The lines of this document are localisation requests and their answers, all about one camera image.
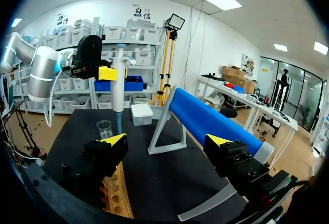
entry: ceiling light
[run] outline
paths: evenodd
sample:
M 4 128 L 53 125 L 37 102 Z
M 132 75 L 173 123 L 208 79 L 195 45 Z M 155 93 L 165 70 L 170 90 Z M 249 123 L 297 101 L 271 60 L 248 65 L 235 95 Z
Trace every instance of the ceiling light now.
M 288 49 L 287 49 L 286 46 L 283 46 L 283 45 L 280 45 L 280 44 L 275 44 L 275 43 L 274 43 L 274 46 L 277 50 L 282 50 L 282 51 L 288 52 Z
M 20 23 L 20 21 L 22 21 L 21 18 L 15 18 L 11 24 L 11 27 L 16 27 Z
M 314 50 L 318 51 L 324 55 L 327 55 L 327 53 L 328 53 L 328 47 L 324 46 L 323 44 L 318 43 L 318 42 L 314 43 Z
M 242 7 L 241 4 L 236 0 L 207 0 L 207 1 L 221 8 L 224 11 Z

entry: yellow tripod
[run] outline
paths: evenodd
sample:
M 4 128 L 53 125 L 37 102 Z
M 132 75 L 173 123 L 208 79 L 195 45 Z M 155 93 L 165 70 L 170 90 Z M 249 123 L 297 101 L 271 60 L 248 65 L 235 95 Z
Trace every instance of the yellow tripod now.
M 171 68 L 172 68 L 172 64 L 173 64 L 174 48 L 175 48 L 176 39 L 177 39 L 177 31 L 173 30 L 173 32 L 171 32 L 171 29 L 168 29 L 166 46 L 164 48 L 165 51 L 164 51 L 164 56 L 163 56 L 162 71 L 161 71 L 161 74 L 160 74 L 160 90 L 152 98 L 152 100 L 149 102 L 149 104 L 154 103 L 154 101 L 158 98 L 159 99 L 159 106 L 163 106 L 165 101 L 168 98 L 169 91 L 171 91 L 170 76 L 171 76 Z M 167 55 L 168 55 L 169 40 L 171 40 L 169 68 L 168 68 L 168 73 L 166 74 L 167 75 L 167 83 L 165 85 L 163 85 L 163 79 L 165 78 L 165 70 L 166 70 L 166 62 L 167 62 Z

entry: white desk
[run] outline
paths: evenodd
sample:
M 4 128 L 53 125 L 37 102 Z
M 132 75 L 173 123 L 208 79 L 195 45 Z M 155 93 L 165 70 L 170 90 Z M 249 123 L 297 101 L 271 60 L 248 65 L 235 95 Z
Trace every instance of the white desk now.
M 221 85 L 220 82 L 217 81 L 217 80 L 208 79 L 208 78 L 201 77 L 201 76 L 197 78 L 197 85 L 196 85 L 195 91 L 194 91 L 194 96 L 195 97 L 196 97 L 196 95 L 199 91 L 200 83 L 206 85 L 205 90 L 203 92 L 202 101 L 205 98 L 205 93 L 207 91 L 207 87 L 211 87 L 211 88 L 214 88 L 214 89 L 218 90 L 219 92 L 221 92 L 223 94 L 226 94 L 229 97 L 234 98 L 234 99 L 238 100 L 239 102 L 245 103 L 247 106 L 251 107 L 251 111 L 249 113 L 249 116 L 248 116 L 248 119 L 247 119 L 246 123 L 244 125 L 242 124 L 244 130 L 251 130 L 251 127 L 254 124 L 254 123 L 251 123 L 252 117 L 254 117 L 255 113 L 258 110 L 258 105 L 256 103 L 246 99 L 242 94 L 234 93 L 232 89 Z
M 274 163 L 276 163 L 276 161 L 279 159 L 279 157 L 282 155 L 282 153 L 284 152 L 284 150 L 287 148 L 288 144 L 290 143 L 291 139 L 293 138 L 294 134 L 296 131 L 298 131 L 298 123 L 296 120 L 294 120 L 293 118 L 289 117 L 288 115 L 286 115 L 285 117 L 288 118 L 288 120 L 290 122 L 288 122 L 287 120 L 283 119 L 282 116 L 280 115 L 279 112 L 275 111 L 273 107 L 267 107 L 267 106 L 263 106 L 263 105 L 258 105 L 258 109 L 256 111 L 256 114 L 252 120 L 251 125 L 249 126 L 249 129 L 247 130 L 248 132 L 251 132 L 253 125 L 256 122 L 256 118 L 258 117 L 259 112 L 262 112 L 263 114 L 261 115 L 259 122 L 257 123 L 257 126 L 255 128 L 255 130 L 258 129 L 259 124 L 262 121 L 262 117 L 263 115 L 267 115 L 270 118 L 278 121 L 280 124 L 287 126 L 290 129 L 289 135 L 286 137 L 284 143 L 282 144 L 282 146 L 280 147 L 280 149 L 278 150 L 278 152 L 276 153 L 276 155 L 274 156 L 271 166 L 274 165 Z

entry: black tabletop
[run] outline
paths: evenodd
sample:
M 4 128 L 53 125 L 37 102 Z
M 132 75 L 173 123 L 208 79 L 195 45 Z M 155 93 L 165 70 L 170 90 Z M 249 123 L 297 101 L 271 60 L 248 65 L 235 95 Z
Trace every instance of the black tabletop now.
M 96 123 L 110 120 L 117 134 L 116 114 L 110 109 L 75 110 L 58 134 L 44 165 L 55 180 L 62 179 L 61 164 L 70 163 L 72 154 L 80 152 L 83 144 L 100 139 Z M 203 203 L 228 181 L 220 178 L 212 164 L 187 136 L 187 148 L 163 154 L 149 155 L 157 121 L 152 125 L 134 126 L 131 110 L 122 114 L 122 130 L 127 133 L 129 152 L 123 160 L 125 183 L 134 218 L 157 221 L 179 221 L 178 214 Z M 176 143 L 180 126 L 172 117 L 160 135 L 158 146 Z M 202 223 L 226 223 L 237 217 L 245 200 L 234 195 L 214 209 L 193 218 Z

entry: glass cup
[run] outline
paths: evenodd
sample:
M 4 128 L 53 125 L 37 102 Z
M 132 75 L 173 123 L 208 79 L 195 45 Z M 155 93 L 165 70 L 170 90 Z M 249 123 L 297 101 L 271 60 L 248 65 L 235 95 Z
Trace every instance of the glass cup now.
M 110 138 L 113 136 L 112 124 L 108 120 L 101 120 L 97 122 L 97 128 L 99 130 L 99 135 L 101 139 Z

